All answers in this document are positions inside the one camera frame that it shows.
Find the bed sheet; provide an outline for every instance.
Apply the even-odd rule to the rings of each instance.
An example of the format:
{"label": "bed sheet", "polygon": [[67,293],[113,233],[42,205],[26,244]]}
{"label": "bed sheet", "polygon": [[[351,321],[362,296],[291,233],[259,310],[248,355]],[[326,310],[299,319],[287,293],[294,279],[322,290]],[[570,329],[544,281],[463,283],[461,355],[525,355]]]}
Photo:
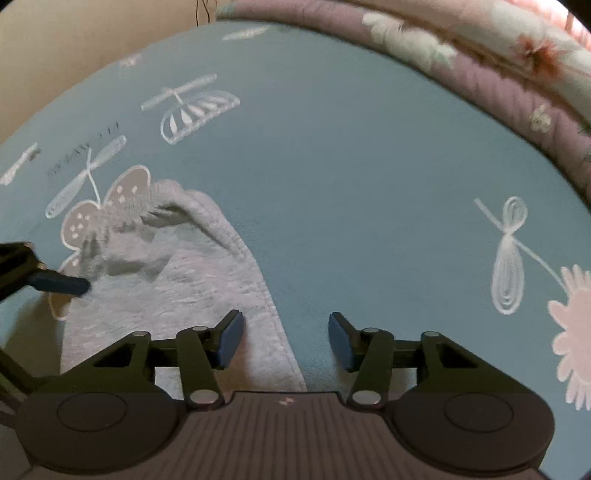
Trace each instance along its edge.
{"label": "bed sheet", "polygon": [[[221,103],[189,131],[176,95],[197,109]],[[258,261],[309,390],[348,381],[328,344],[332,311],[401,339],[439,330],[551,405],[547,474],[571,480],[589,469],[588,390],[557,378],[559,364],[559,375],[570,366],[586,378],[589,328],[569,330],[581,319],[549,302],[588,300],[591,216],[508,128],[363,47],[220,22],[108,66],[7,140],[0,171],[35,142],[41,153],[0,186],[0,241],[31,241],[51,268],[62,265],[72,254],[60,238],[68,210],[48,218],[47,208],[85,169],[88,148],[121,136],[120,152],[93,170],[101,198],[135,165],[207,193]],[[85,181],[67,208],[94,196]],[[517,255],[524,290],[508,307],[491,283],[495,261],[519,265]],[[9,353],[37,374],[55,371],[61,324],[45,297],[24,290],[0,318]]]}

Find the pink flower drawing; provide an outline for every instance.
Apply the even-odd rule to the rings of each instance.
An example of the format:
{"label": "pink flower drawing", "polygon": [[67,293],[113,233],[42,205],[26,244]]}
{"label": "pink flower drawing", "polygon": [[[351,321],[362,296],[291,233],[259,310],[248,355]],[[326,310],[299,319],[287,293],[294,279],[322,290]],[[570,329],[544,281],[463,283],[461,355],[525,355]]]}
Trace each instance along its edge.
{"label": "pink flower drawing", "polygon": [[578,265],[572,272],[563,267],[561,273],[569,301],[548,303],[550,315],[564,329],[552,342],[554,353],[562,356],[557,377],[569,381],[567,403],[591,410],[591,274]]}

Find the beige wall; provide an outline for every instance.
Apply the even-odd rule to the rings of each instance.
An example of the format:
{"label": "beige wall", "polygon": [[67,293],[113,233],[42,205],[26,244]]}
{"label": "beige wall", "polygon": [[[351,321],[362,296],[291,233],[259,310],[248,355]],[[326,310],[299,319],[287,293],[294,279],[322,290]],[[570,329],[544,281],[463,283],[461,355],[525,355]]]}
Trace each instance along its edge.
{"label": "beige wall", "polygon": [[13,1],[0,12],[0,143],[93,72],[194,27],[195,9],[196,0]]}

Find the circular joint cover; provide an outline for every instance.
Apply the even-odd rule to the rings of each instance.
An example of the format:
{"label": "circular joint cover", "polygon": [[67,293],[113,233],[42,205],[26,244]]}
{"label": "circular joint cover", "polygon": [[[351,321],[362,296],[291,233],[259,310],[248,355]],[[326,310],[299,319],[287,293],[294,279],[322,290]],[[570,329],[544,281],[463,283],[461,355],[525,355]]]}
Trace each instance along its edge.
{"label": "circular joint cover", "polygon": [[421,393],[393,402],[394,433],[444,470],[496,476],[539,466],[554,434],[549,406],[534,393]]}
{"label": "circular joint cover", "polygon": [[145,381],[134,392],[43,391],[19,408],[16,431],[36,463],[65,473],[107,473],[149,458],[170,438],[177,407]]}

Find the gray towel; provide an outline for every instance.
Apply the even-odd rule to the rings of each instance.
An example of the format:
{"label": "gray towel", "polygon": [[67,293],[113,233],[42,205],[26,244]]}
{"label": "gray towel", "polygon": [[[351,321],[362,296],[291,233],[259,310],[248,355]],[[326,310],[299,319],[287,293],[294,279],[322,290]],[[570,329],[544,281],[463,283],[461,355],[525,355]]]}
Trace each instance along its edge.
{"label": "gray towel", "polygon": [[[246,329],[230,368],[216,373],[223,392],[306,389],[254,257],[204,193],[163,180],[123,209],[100,210],[80,263],[92,290],[65,318],[62,371],[133,331],[174,338],[239,309]],[[158,369],[156,383],[182,398],[179,378]]]}

